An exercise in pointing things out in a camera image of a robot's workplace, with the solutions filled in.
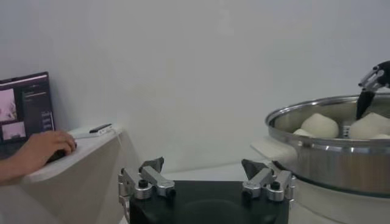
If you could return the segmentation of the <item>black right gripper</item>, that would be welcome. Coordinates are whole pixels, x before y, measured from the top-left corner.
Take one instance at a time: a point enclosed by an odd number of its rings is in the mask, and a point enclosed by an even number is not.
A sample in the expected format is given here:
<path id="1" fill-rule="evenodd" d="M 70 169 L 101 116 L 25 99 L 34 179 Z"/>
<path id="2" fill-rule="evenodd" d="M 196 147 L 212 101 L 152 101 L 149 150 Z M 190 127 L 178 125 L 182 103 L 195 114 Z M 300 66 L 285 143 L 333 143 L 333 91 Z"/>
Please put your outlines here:
<path id="1" fill-rule="evenodd" d="M 363 117 L 380 88 L 389 88 L 389 65 L 390 61 L 376 65 L 359 82 L 361 93 L 356 102 L 356 120 Z"/>

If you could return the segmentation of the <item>person's bare hand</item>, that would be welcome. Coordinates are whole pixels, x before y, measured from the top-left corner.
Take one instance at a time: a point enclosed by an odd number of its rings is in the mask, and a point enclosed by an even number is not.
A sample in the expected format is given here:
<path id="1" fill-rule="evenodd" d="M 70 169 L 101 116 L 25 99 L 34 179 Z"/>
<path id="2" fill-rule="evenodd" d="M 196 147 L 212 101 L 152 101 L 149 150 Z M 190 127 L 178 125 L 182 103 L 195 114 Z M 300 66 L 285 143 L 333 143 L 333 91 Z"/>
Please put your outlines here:
<path id="1" fill-rule="evenodd" d="M 41 169 L 59 150 L 65 155 L 77 148 L 75 139 L 64 131 L 46 131 L 32 135 L 15 154 L 15 162 L 21 175 L 27 175 Z"/>

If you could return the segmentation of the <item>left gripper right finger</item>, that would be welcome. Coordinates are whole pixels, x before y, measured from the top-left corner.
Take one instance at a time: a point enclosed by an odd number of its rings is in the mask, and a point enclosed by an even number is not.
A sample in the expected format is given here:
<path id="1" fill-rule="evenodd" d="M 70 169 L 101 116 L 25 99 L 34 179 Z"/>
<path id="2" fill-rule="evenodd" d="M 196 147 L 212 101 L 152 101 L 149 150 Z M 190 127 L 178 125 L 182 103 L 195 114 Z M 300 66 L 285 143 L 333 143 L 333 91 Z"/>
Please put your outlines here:
<path id="1" fill-rule="evenodd" d="M 295 185 L 292 172 L 282 170 L 275 174 L 267 165 L 248 159 L 243 159 L 241 165 L 248 178 L 242 183 L 242 195 L 245 200 L 260 198 L 263 191 L 270 201 L 293 199 Z"/>

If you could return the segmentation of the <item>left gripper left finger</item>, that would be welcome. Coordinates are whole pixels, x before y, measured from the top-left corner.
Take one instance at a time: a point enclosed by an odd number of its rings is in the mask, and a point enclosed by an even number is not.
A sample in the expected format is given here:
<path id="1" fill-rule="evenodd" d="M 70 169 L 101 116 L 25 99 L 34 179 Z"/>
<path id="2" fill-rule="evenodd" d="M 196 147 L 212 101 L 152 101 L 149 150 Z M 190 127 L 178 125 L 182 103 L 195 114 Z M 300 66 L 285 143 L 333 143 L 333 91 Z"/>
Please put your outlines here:
<path id="1" fill-rule="evenodd" d="M 164 158 L 159 157 L 153 160 L 145 161 L 138 168 L 122 168 L 118 174 L 118 200 L 124 211 L 124 218 L 130 223 L 131 199 L 148 200 L 154 194 L 168 200 L 176 196 L 175 182 L 166 179 L 161 170 L 164 165 Z"/>

